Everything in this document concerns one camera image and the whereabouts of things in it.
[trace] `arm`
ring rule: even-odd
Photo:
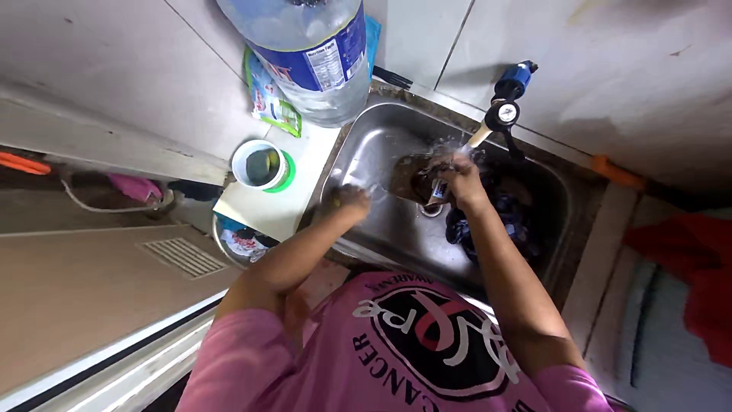
[[[519,366],[530,378],[554,365],[586,370],[554,302],[488,200],[477,166],[458,155],[452,164],[443,177],[468,217],[488,300]]]
[[[242,273],[219,304],[216,319],[250,308],[283,318],[287,294],[305,281],[341,235],[368,214],[369,200],[363,189],[346,186],[339,197],[338,209],[282,242]]]

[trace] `ventilation grille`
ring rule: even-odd
[[[184,238],[157,240],[138,246],[151,252],[166,265],[180,269],[191,279],[198,279],[228,268],[228,265]]]

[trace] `sink drain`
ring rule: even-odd
[[[442,207],[444,205],[430,205],[430,206],[422,206],[419,205],[419,211],[422,212],[423,215],[427,216],[428,218],[433,218],[440,213],[442,213]]]

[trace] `white countertop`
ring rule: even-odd
[[[230,184],[214,211],[277,239],[295,234],[302,214],[313,195],[340,129],[326,129],[302,122],[302,137],[297,139],[276,127],[264,139],[292,156],[295,178],[280,193],[266,193],[235,182]]]

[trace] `bucket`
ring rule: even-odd
[[[269,182],[256,185],[247,176],[247,159],[254,152],[260,150],[274,150],[277,152],[277,156],[280,158],[280,168]],[[250,140],[239,146],[231,159],[231,169],[234,171],[236,180],[242,185],[267,193],[277,193],[285,190],[295,178],[295,162],[292,157],[266,140]]]

